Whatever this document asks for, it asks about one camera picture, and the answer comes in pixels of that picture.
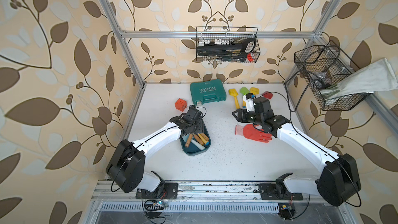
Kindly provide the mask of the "red shovel wooden handle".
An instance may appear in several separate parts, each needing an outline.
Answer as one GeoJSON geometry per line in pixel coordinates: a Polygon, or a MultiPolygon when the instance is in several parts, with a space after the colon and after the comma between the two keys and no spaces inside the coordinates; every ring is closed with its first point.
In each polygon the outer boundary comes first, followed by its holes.
{"type": "Polygon", "coordinates": [[[262,94],[262,96],[270,100],[270,99],[272,99],[272,97],[273,97],[274,95],[273,95],[271,92],[266,91],[266,92],[264,92],[264,93],[262,94]]]}

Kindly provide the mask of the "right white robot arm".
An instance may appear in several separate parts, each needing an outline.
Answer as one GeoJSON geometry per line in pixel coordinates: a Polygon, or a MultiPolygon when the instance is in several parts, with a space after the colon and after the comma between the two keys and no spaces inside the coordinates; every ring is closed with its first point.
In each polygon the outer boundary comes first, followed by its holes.
{"type": "Polygon", "coordinates": [[[303,155],[317,170],[318,175],[297,177],[286,173],[275,180],[276,196],[308,194],[322,197],[332,206],[340,206],[352,196],[359,195],[361,182],[356,160],[349,154],[340,155],[299,131],[290,119],[275,115],[269,99],[256,98],[252,93],[243,96],[246,108],[232,114],[240,123],[250,123],[259,132],[270,134],[303,155]]]}

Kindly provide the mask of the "green trowel wooden handle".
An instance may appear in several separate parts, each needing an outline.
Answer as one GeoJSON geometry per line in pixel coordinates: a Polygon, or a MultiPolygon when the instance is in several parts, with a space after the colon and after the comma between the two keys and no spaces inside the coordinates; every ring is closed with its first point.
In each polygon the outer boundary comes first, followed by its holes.
{"type": "Polygon", "coordinates": [[[185,144],[186,148],[188,148],[190,146],[192,139],[193,139],[193,134],[191,133],[191,134],[189,134],[189,136],[186,140],[186,144],[185,144]]]}

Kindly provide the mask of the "yellow shovel blue handle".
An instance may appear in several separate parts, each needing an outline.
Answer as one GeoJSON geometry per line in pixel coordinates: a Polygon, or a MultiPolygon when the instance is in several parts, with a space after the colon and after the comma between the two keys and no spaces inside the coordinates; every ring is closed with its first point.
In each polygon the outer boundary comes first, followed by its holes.
{"type": "Polygon", "coordinates": [[[239,101],[237,99],[238,97],[238,92],[236,91],[236,89],[229,89],[229,95],[232,96],[234,98],[234,102],[235,102],[235,107],[236,109],[240,109],[240,104],[239,101]]]}

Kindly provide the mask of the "yellow shovel wooden handle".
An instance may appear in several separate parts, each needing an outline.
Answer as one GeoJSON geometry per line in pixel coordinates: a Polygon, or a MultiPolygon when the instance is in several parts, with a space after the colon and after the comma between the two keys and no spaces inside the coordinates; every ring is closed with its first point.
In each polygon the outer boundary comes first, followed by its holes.
{"type": "Polygon", "coordinates": [[[256,87],[251,87],[251,88],[249,89],[249,91],[250,91],[250,93],[252,93],[253,95],[258,95],[260,90],[259,90],[258,88],[256,88],[256,87]]]}

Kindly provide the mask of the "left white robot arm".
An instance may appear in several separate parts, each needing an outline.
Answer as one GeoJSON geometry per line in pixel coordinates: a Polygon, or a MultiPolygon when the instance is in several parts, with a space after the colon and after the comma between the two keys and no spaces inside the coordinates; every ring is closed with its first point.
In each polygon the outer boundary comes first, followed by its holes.
{"type": "Polygon", "coordinates": [[[165,180],[156,172],[146,172],[146,162],[167,144],[185,135],[202,133],[204,116],[202,111],[190,105],[186,113],[171,118],[165,126],[145,138],[121,141],[106,168],[113,185],[125,193],[140,189],[163,195],[165,180]]]}

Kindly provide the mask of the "teal storage box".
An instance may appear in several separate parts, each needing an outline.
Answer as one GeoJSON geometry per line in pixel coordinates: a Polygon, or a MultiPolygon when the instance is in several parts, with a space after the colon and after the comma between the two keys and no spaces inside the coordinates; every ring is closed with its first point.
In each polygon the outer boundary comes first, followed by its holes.
{"type": "Polygon", "coordinates": [[[190,135],[188,134],[179,139],[182,151],[189,156],[196,156],[204,153],[211,146],[211,139],[206,125],[204,125],[203,133],[193,135],[191,141],[187,145],[189,137],[190,135]]]}

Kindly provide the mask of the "green shovel orange handle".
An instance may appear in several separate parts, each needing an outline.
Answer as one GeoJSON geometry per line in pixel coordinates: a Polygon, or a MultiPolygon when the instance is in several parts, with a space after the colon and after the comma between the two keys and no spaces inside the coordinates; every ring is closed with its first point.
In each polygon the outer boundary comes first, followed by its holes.
{"type": "Polygon", "coordinates": [[[250,93],[250,91],[246,87],[242,87],[239,90],[240,94],[242,95],[243,98],[243,108],[246,108],[246,95],[250,93]]]}

